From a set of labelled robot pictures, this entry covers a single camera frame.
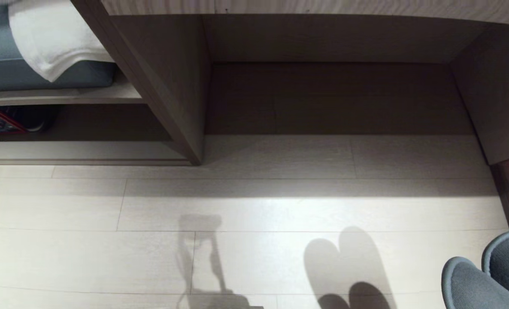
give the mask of dark wood trim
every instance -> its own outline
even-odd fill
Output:
[[[509,25],[489,25],[449,65],[486,160],[508,161]]]
[[[504,175],[503,168],[500,164],[493,164],[490,166],[491,174],[500,197],[500,203],[502,203],[502,209],[504,210],[504,216],[508,222],[509,227],[509,184],[508,180]]]
[[[192,165],[200,165],[202,158],[194,152],[192,145],[184,132],[170,117],[156,90],[151,86],[150,80],[143,72],[139,62],[121,37],[119,30],[112,23],[110,16],[99,0],[72,0],[88,26],[106,48],[117,66],[133,84],[145,103],[152,109],[153,114],[164,126],[177,147]]]

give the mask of blue cushion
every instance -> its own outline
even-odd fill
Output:
[[[12,37],[7,6],[0,6],[0,91],[106,87],[112,84],[115,69],[115,63],[80,61],[56,81],[45,80],[22,58]]]

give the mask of wooden floor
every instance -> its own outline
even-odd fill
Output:
[[[201,167],[0,166],[0,309],[443,309],[444,263],[478,265],[507,229],[473,135],[209,135]]]

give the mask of wooden shelf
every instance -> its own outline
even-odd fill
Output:
[[[37,104],[138,104],[142,97],[121,71],[103,88],[0,91],[0,106]]]
[[[63,106],[45,132],[0,135],[0,164],[189,165],[144,104]]]

